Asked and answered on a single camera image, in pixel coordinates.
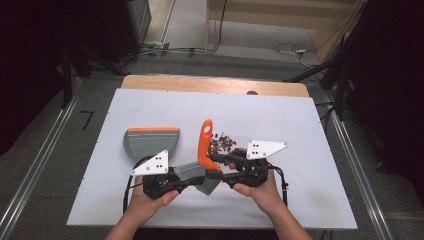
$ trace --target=orange handle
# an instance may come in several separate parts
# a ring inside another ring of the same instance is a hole
[[[211,119],[206,119],[200,131],[199,145],[197,149],[197,160],[206,169],[221,171],[215,162],[208,158],[208,150],[211,144],[213,123]]]

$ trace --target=brush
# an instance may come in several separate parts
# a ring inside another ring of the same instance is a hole
[[[221,171],[221,168],[207,156],[212,138],[212,129],[212,120],[207,119],[203,123],[202,130],[200,131],[199,145],[197,149],[198,162],[181,165],[174,168],[175,174],[181,178],[182,181],[194,177],[206,176],[206,169]],[[220,182],[221,180],[210,179],[206,177],[205,181],[201,185],[197,185],[196,188],[200,192],[209,196]]]

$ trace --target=white table surface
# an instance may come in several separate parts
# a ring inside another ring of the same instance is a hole
[[[357,225],[319,116],[311,98],[240,94],[117,89],[98,138],[68,225],[115,225],[135,162],[127,156],[123,136],[130,127],[178,126],[180,138],[169,165],[197,161],[203,121],[214,133],[236,140],[287,142],[289,147],[268,160],[282,168],[289,183],[288,206],[308,229],[356,229]],[[280,179],[276,174],[277,184]],[[250,199],[225,183],[206,196],[186,188],[147,227],[272,228]]]

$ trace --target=wooden table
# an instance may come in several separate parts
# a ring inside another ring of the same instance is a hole
[[[124,78],[121,88],[240,94],[255,91],[259,95],[267,96],[309,97],[306,86],[301,83],[215,77],[130,75]]]

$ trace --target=black cable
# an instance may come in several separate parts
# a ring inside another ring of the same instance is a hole
[[[140,166],[141,164],[143,164],[144,162],[146,162],[147,160],[149,160],[152,157],[153,156],[147,156],[147,157],[144,157],[144,158],[140,159],[140,161],[138,161],[135,164],[133,170],[136,169],[138,166]],[[128,207],[128,194],[129,194],[130,189],[131,188],[134,188],[134,187],[137,187],[137,186],[139,186],[139,185],[142,184],[141,183],[141,184],[136,184],[134,186],[131,186],[132,179],[133,179],[133,176],[130,175],[130,177],[128,178],[127,188],[125,189],[125,193],[124,193],[123,208],[122,208],[123,209],[123,212],[125,212],[127,210],[127,207]]]
[[[221,46],[221,41],[222,41],[222,23],[224,21],[224,15],[225,15],[225,8],[227,6],[227,0],[224,1],[224,7],[222,8],[222,13],[221,13],[221,19],[219,22],[219,37],[218,37],[218,42],[215,44],[214,48],[211,50],[206,50],[206,52],[204,52],[203,48],[168,48],[168,49],[161,49],[161,48],[150,48],[150,50],[145,50],[141,53],[139,53],[139,55],[142,54],[148,54],[148,53],[154,53],[154,52],[168,52],[168,51],[181,51],[184,53],[201,53],[201,54],[212,54],[215,53],[218,48]]]
[[[283,192],[283,202],[286,204],[286,206],[288,206],[288,203],[287,203],[287,186],[289,184],[286,183],[286,181],[284,179],[283,170],[281,168],[279,168],[279,167],[276,167],[276,166],[272,165],[271,163],[268,163],[268,164],[269,164],[268,169],[273,169],[273,170],[275,170],[280,175],[280,178],[281,178],[281,190]]]

